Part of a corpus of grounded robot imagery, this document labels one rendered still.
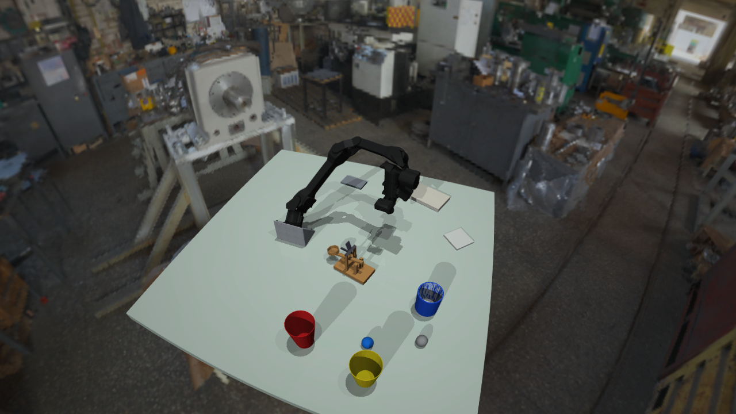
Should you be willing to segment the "dark red cup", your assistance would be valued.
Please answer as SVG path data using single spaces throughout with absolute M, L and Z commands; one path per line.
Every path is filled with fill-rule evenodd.
M 315 317 L 306 311 L 294 311 L 284 322 L 286 332 L 300 348 L 309 348 L 315 341 Z

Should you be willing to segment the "olive yellow cup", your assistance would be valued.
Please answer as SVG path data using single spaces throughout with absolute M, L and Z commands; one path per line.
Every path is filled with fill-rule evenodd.
M 353 379 L 363 388 L 372 386 L 383 370 L 383 360 L 371 350 L 356 352 L 348 365 Z

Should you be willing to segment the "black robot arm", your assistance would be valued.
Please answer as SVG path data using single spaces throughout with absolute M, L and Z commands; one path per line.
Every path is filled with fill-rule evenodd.
M 303 190 L 298 191 L 287 202 L 286 222 L 283 223 L 302 227 L 303 215 L 315 204 L 315 194 L 323 185 L 324 181 L 329 178 L 335 168 L 346 162 L 350 156 L 354 155 L 360 149 L 384 156 L 390 162 L 396 163 L 398 167 L 401 167 L 398 168 L 395 164 L 389 163 L 388 160 L 379 166 L 385 169 L 385 181 L 387 183 L 394 184 L 400 181 L 400 185 L 395 189 L 393 195 L 396 196 L 397 194 L 399 198 L 407 202 L 413 190 L 420 184 L 421 175 L 421 172 L 408 168 L 407 153 L 400 147 L 387 147 L 361 137 L 355 137 L 335 143 L 329 149 L 328 159 L 323 163 L 323 166 L 310 181 L 309 185 Z

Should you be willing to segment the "blue mug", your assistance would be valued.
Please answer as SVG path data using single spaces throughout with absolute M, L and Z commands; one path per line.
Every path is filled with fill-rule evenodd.
M 444 291 L 437 283 L 427 281 L 420 285 L 416 295 L 415 311 L 420 317 L 429 318 L 435 315 L 443 300 Z

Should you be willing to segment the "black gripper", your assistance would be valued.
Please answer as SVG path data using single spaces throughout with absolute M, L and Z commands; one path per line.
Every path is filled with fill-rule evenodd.
M 392 210 L 396 204 L 396 200 L 399 198 L 394 194 L 395 189 L 400 185 L 400 181 L 398 183 L 387 183 L 385 180 L 383 181 L 384 190 L 382 194 L 384 194 L 384 198 L 379 198 L 377 202 L 375 203 L 375 209 L 376 210 L 383 210 L 383 212 L 386 212 L 386 214 L 390 214 L 390 210 Z

